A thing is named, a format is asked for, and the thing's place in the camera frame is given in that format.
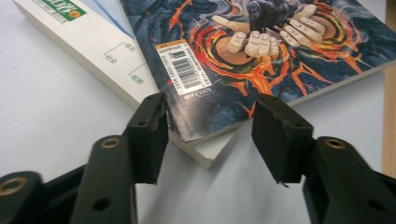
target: white table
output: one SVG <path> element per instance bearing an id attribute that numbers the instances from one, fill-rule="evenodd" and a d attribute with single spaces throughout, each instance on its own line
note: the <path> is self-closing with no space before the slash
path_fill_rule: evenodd
<path id="1" fill-rule="evenodd" d="M 384 20 L 386 0 L 362 2 Z M 134 111 L 10 0 L 0 8 L 0 176 L 32 170 L 49 181 L 84 164 L 97 139 L 122 133 Z M 315 137 L 347 140 L 379 171 L 383 81 L 378 73 L 294 109 L 314 125 Z M 139 220 L 308 223 L 301 187 L 275 183 L 247 125 L 209 171 L 169 144 L 158 185 L 137 187 Z"/>

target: illustrated book cover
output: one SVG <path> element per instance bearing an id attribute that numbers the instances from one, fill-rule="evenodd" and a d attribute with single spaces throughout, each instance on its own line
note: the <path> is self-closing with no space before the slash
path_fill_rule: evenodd
<path id="1" fill-rule="evenodd" d="M 378 72 L 396 34 L 355 0 L 121 0 L 183 144 Z"/>

